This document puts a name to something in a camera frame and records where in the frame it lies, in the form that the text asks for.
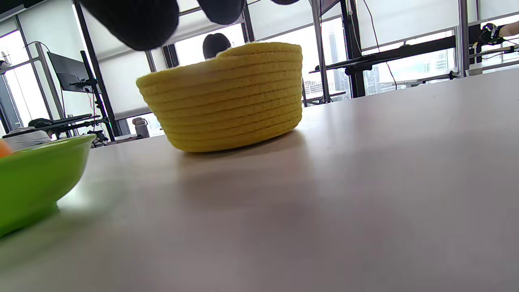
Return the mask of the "person's right hand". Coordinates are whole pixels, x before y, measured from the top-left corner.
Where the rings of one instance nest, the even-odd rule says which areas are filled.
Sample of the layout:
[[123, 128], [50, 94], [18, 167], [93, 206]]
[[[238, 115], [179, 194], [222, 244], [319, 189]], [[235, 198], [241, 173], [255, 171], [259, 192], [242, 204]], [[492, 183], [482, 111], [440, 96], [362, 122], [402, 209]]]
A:
[[[230, 25], [245, 0], [197, 0], [210, 22]], [[136, 51], [156, 49], [174, 35], [180, 18], [176, 0], [81, 0], [91, 15], [123, 44]]]

